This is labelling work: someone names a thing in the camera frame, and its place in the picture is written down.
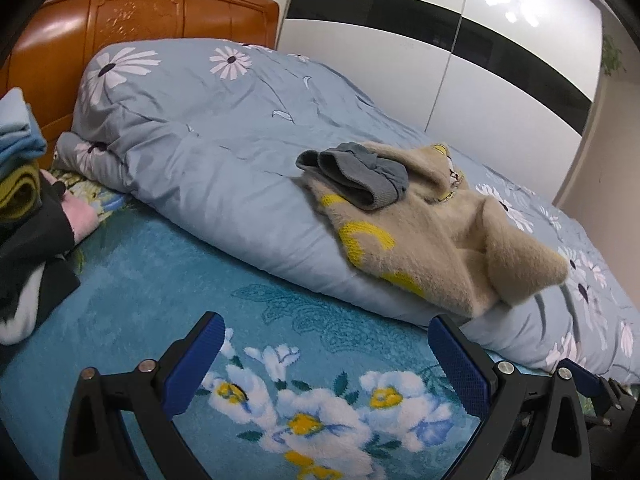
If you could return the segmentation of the beige fuzzy cartoon sweater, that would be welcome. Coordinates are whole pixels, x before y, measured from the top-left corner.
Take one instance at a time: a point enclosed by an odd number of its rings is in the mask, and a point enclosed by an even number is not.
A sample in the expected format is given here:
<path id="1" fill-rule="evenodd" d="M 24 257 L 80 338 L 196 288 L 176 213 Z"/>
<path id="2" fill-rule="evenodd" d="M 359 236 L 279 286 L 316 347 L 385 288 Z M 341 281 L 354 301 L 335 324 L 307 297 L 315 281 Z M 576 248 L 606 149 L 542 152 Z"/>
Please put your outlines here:
<path id="1" fill-rule="evenodd" d="M 446 145 L 362 145 L 406 167 L 402 200 L 361 210 L 302 170 L 355 268 L 466 318 L 566 280 L 566 260 L 511 224 L 495 197 L 471 190 Z"/>

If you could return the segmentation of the black folded garment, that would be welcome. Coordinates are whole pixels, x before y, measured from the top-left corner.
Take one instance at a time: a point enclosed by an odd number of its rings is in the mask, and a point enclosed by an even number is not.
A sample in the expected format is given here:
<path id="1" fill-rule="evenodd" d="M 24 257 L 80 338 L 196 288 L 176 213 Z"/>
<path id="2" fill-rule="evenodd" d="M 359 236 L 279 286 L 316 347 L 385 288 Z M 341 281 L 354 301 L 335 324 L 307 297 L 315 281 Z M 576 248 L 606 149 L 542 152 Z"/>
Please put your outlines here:
<path id="1" fill-rule="evenodd" d="M 40 178 L 40 207 L 1 239 L 1 343 L 18 344 L 79 287 L 64 259 L 75 246 L 65 186 Z"/>

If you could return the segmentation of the teal floral bed sheet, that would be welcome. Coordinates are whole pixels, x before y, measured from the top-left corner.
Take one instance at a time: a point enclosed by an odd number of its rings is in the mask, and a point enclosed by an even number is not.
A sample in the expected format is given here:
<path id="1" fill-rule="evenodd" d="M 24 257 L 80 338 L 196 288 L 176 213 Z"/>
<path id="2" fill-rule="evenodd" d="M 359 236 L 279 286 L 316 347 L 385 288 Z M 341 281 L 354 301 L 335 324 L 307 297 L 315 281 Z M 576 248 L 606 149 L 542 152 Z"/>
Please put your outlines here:
<path id="1" fill-rule="evenodd" d="M 438 479 L 478 421 L 423 330 L 262 273 L 74 174 L 99 215 L 80 285 L 1 351 L 1 419 L 29 470 L 58 475 L 79 372 L 157 358 L 205 311 L 226 340 L 176 426 L 215 479 Z"/>

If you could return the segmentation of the pink knitted garment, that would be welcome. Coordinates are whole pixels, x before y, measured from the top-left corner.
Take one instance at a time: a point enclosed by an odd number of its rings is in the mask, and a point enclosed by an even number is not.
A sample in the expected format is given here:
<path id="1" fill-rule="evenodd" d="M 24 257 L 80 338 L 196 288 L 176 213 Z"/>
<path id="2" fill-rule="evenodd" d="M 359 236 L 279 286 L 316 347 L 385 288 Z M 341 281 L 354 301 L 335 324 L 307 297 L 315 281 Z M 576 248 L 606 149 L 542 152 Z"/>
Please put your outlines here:
<path id="1" fill-rule="evenodd" d="M 55 179 L 47 170 L 41 169 L 40 174 L 60 196 L 62 211 L 73 232 L 74 244 L 78 245 L 98 228 L 100 222 L 96 211 L 87 202 L 72 194 L 63 181 Z"/>

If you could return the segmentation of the olive yellow knitted garment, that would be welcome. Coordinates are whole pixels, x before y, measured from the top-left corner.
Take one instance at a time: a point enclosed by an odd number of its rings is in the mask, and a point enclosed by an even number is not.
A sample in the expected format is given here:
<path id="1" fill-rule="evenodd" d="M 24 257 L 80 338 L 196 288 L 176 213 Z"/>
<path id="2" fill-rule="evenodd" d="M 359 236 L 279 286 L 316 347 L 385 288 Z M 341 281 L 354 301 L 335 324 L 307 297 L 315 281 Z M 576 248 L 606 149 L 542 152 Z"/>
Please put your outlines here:
<path id="1" fill-rule="evenodd" d="M 12 224 L 41 205 L 38 162 L 22 162 L 1 180 L 0 221 Z"/>

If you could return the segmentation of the grey folded garment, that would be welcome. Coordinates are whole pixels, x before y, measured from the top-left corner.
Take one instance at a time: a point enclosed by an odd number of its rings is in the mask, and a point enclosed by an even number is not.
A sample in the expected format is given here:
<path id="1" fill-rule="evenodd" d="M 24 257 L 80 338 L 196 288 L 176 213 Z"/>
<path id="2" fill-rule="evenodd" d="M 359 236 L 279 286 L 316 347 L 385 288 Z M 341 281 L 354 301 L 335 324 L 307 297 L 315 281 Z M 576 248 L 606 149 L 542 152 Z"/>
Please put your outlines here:
<path id="1" fill-rule="evenodd" d="M 402 200 L 409 187 L 406 167 L 355 142 L 324 151 L 308 150 L 296 158 L 296 167 L 314 177 L 349 203 L 374 211 Z"/>

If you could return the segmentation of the grey-blue floral duvet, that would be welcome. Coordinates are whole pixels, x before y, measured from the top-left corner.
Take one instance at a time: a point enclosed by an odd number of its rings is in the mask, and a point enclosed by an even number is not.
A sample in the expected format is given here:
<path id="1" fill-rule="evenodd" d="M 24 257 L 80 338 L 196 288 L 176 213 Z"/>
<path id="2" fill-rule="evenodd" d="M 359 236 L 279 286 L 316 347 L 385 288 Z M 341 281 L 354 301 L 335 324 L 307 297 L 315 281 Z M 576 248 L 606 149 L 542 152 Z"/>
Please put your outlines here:
<path id="1" fill-rule="evenodd" d="M 571 359 L 638 382 L 638 309 L 580 224 L 448 146 L 471 190 L 495 197 L 511 224 L 566 260 L 566 280 L 466 318 L 355 268 L 295 163 L 348 142 L 439 144 L 304 56 L 219 39 L 135 41 L 88 63 L 53 165 L 313 292 L 421 327 L 447 312 L 472 341 L 518 364 L 552 370 Z"/>

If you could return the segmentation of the light blue folded garment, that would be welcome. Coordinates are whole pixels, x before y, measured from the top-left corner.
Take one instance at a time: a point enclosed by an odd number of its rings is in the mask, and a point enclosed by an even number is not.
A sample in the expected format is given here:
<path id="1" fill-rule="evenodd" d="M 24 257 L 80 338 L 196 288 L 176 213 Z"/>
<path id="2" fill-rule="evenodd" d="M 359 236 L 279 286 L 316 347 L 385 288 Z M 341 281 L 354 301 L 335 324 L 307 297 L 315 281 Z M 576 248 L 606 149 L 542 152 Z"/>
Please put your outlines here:
<path id="1" fill-rule="evenodd" d="M 4 179 L 21 164 L 46 154 L 47 141 L 21 88 L 6 92 L 0 105 L 0 171 Z"/>

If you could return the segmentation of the white black-striped wardrobe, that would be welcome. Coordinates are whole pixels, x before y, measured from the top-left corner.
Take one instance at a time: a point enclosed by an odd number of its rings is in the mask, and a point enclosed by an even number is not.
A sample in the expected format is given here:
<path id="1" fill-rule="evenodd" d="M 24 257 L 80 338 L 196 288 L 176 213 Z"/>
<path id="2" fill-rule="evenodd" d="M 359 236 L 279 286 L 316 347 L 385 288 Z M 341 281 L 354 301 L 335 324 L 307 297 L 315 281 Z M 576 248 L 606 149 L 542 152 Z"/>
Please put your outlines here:
<path id="1" fill-rule="evenodd" d="M 290 0 L 279 47 L 553 200 L 596 96 L 602 15 L 590 0 Z"/>

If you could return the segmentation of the green hanging plant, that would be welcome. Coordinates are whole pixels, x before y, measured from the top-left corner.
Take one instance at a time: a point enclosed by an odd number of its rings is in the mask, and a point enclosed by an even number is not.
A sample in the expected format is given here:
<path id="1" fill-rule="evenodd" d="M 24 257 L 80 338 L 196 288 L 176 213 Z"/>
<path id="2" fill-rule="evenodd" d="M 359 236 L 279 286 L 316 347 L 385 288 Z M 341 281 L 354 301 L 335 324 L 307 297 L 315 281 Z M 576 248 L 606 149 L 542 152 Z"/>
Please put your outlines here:
<path id="1" fill-rule="evenodd" d="M 603 36 L 601 67 L 605 76 L 612 76 L 620 70 L 623 72 L 624 64 L 622 60 L 623 51 L 616 46 L 613 37 L 609 34 Z"/>

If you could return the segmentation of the orange wooden headboard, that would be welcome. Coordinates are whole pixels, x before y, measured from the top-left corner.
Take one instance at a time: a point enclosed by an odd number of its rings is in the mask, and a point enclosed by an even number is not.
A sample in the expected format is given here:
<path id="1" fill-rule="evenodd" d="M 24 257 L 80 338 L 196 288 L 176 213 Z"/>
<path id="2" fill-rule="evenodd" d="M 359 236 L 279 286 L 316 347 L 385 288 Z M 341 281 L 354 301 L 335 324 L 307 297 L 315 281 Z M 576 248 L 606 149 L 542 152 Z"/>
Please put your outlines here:
<path id="1" fill-rule="evenodd" d="M 47 143 L 70 128 L 81 76 L 102 49 L 126 41 L 222 38 L 272 47 L 273 0 L 43 0 L 1 41 L 1 90 L 20 88 Z"/>

